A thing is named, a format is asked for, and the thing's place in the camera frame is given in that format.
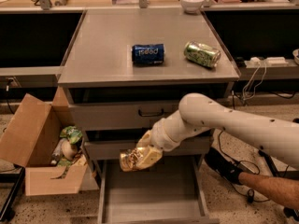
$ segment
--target soda can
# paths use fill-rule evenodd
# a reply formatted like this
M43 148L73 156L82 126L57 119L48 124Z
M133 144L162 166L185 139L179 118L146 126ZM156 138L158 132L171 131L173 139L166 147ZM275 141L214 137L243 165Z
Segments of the soda can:
M190 41L186 44L184 55L188 60L207 68L215 68L221 58L221 52L218 49L196 41Z
M164 44L132 46L132 62L159 64L164 62Z

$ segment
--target concrete floor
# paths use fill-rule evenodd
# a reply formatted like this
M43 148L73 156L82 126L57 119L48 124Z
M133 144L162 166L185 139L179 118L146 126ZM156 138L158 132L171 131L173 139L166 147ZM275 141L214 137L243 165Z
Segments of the concrete floor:
M275 95L257 96L243 106L235 99L235 109L250 113L265 115L277 119L292 121L299 118L299 96L283 99ZM9 123L12 115L0 115L0 134ZM213 147L219 148L219 131L215 132ZM261 174L270 175L265 161L254 147L239 141L227 133L221 135L222 150L237 160L254 162ZM279 170L284 170L286 164L275 160ZM0 161L0 172L13 168L11 163ZM206 196L206 205L211 217L218 218L223 224L282 224L298 223L292 218L286 218L283 207L272 202L248 203L247 198L238 194L230 183L210 170L205 163L200 168L202 175L202 190ZM246 194L247 187L235 187L240 193ZM0 186L0 204L2 205L9 192L9 185ZM13 210L15 217L6 223L96 223L99 190L83 190L77 195L57 195L26 197L22 189L19 191ZM265 200L259 193L256 200Z

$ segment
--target white bowl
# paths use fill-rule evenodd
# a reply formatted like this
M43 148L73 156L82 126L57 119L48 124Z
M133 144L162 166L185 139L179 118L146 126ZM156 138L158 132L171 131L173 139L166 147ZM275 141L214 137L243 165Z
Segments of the white bowl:
M299 64L299 49L296 49L295 51L292 52L293 59L297 64Z
M181 6L187 13L195 13L203 5L205 0L179 0Z

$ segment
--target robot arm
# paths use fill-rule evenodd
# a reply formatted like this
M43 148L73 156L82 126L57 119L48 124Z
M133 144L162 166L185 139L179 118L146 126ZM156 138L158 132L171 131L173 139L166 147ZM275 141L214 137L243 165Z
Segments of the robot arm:
M211 128L252 145L293 168L299 168L299 124L224 107L200 93L184 96L178 111L156 122L136 148L120 155L123 171L151 167L163 152Z

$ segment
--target open drawer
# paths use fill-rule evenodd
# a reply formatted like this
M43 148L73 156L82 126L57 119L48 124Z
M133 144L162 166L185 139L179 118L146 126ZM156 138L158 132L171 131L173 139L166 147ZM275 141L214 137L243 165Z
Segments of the open drawer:
M105 161L98 223L220 223L208 215L198 168L194 156L163 157L129 173Z

